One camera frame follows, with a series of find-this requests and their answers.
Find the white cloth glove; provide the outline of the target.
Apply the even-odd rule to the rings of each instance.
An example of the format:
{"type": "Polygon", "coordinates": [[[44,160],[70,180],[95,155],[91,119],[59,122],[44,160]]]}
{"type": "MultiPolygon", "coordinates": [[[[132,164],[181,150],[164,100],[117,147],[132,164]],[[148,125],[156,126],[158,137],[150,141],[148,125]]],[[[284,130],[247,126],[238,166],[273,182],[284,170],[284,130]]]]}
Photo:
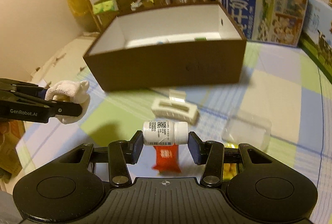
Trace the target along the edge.
{"type": "Polygon", "coordinates": [[[82,113],[78,117],[56,115],[55,117],[62,124],[71,124],[79,121],[84,117],[90,103],[90,95],[88,94],[89,81],[83,80],[74,82],[71,80],[62,80],[57,82],[46,90],[45,100],[64,101],[79,104],[82,107],[82,113]]]}

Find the yellow snack packet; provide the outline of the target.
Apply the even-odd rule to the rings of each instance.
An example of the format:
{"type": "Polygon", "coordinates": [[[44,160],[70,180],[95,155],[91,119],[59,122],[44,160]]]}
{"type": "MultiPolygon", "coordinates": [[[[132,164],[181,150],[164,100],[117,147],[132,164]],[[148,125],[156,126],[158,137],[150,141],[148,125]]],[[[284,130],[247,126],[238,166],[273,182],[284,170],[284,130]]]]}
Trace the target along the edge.
{"type": "MultiPolygon", "coordinates": [[[[238,146],[230,143],[225,143],[225,148],[237,149],[238,146]]],[[[224,163],[223,165],[223,181],[229,181],[237,175],[236,163],[224,163]]]]}

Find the clear plastic tray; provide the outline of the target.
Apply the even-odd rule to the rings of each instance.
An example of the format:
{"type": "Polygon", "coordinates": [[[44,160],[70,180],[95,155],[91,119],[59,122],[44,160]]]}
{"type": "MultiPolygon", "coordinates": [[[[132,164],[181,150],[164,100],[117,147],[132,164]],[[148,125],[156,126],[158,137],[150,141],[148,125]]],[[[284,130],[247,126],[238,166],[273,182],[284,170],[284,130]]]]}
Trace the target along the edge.
{"type": "Polygon", "coordinates": [[[233,109],[222,132],[222,140],[229,144],[250,144],[266,151],[271,139],[271,122],[241,109],[233,109]]]}

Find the red candy packet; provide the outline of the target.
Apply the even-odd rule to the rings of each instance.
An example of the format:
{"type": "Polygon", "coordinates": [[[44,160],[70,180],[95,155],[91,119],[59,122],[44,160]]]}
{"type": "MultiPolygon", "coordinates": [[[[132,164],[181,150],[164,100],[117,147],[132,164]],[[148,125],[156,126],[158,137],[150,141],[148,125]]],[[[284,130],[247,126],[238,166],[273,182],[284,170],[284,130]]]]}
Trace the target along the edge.
{"type": "Polygon", "coordinates": [[[154,149],[156,151],[156,162],[153,169],[159,173],[181,173],[178,163],[178,145],[154,146],[154,149]]]}

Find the white pill bottle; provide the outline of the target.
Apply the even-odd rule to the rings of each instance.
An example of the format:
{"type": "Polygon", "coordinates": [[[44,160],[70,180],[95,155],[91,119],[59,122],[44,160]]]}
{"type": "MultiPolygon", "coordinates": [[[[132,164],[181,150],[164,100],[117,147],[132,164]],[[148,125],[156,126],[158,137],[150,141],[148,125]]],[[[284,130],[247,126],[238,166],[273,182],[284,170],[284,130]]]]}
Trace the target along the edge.
{"type": "Polygon", "coordinates": [[[144,145],[172,146],[188,143],[188,122],[148,121],[142,129],[144,145]]]}

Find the white hair claw clip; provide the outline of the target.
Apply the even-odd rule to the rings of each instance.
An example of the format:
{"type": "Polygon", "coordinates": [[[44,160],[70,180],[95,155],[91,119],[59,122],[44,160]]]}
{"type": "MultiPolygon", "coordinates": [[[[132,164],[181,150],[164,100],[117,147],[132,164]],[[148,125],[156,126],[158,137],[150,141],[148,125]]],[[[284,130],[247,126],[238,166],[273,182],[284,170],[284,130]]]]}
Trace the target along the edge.
{"type": "Polygon", "coordinates": [[[157,97],[151,106],[157,118],[168,118],[195,125],[199,117],[197,105],[186,101],[186,92],[169,89],[168,98],[157,97]]]}

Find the checked bed sheet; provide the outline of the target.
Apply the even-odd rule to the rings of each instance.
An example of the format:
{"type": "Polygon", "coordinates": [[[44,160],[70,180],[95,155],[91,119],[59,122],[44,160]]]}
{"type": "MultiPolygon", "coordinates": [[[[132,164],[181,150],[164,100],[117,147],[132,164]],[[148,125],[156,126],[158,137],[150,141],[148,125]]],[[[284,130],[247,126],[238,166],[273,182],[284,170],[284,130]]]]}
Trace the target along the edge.
{"type": "MultiPolygon", "coordinates": [[[[165,89],[107,94],[88,69],[77,80],[90,83],[87,113],[69,125],[54,118],[31,125],[16,148],[26,173],[85,142],[106,146],[128,140],[154,118],[153,101],[168,96],[165,89]]],[[[248,43],[238,84],[187,87],[185,92],[199,108],[192,130],[203,140],[220,141],[228,115],[235,111],[269,121],[267,153],[316,185],[319,199],[311,219],[331,223],[331,83],[302,50],[248,43]]]]}

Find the brown cardboard box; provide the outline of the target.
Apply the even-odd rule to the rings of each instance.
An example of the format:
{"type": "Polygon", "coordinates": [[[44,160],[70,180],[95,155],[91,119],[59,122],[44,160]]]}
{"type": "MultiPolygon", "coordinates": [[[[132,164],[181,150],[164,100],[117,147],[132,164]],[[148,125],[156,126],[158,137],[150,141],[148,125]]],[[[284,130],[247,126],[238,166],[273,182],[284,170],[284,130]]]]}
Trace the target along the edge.
{"type": "Polygon", "coordinates": [[[113,18],[83,59],[107,92],[234,84],[246,43],[218,2],[168,5],[113,18]],[[169,43],[155,43],[162,38],[169,43]]]}

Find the small green box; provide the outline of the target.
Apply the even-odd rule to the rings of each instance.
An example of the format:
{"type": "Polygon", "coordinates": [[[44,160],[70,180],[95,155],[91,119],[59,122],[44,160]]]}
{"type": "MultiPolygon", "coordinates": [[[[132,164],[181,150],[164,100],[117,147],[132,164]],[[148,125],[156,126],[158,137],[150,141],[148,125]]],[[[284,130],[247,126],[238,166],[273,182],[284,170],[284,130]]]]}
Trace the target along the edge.
{"type": "Polygon", "coordinates": [[[197,37],[194,39],[195,41],[207,41],[205,37],[197,37]]]}

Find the blue white tube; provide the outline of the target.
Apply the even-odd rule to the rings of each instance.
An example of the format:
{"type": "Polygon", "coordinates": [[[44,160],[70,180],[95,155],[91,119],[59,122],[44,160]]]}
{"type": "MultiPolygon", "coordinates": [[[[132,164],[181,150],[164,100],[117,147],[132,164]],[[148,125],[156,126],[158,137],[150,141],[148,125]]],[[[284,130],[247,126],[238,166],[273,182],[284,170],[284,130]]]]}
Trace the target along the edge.
{"type": "Polygon", "coordinates": [[[166,43],[169,43],[169,40],[167,38],[162,38],[162,39],[158,39],[155,43],[156,44],[166,44],[166,43]]]}

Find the blue milk carton box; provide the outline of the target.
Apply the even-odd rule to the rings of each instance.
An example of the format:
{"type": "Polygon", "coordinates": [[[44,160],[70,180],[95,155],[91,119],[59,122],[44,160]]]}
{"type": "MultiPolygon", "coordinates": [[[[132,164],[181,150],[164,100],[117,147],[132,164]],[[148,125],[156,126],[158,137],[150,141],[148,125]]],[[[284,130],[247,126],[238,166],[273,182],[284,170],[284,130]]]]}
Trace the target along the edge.
{"type": "Polygon", "coordinates": [[[296,47],[308,0],[221,0],[249,41],[296,47]]]}

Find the cow picture milk box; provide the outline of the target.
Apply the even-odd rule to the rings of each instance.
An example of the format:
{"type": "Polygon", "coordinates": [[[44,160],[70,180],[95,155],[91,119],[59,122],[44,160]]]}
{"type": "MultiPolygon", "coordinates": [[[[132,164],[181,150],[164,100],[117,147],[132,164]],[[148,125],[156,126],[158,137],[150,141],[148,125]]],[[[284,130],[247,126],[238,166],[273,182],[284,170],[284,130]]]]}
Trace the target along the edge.
{"type": "Polygon", "coordinates": [[[322,0],[308,0],[300,45],[316,65],[331,76],[331,6],[322,0]]]}

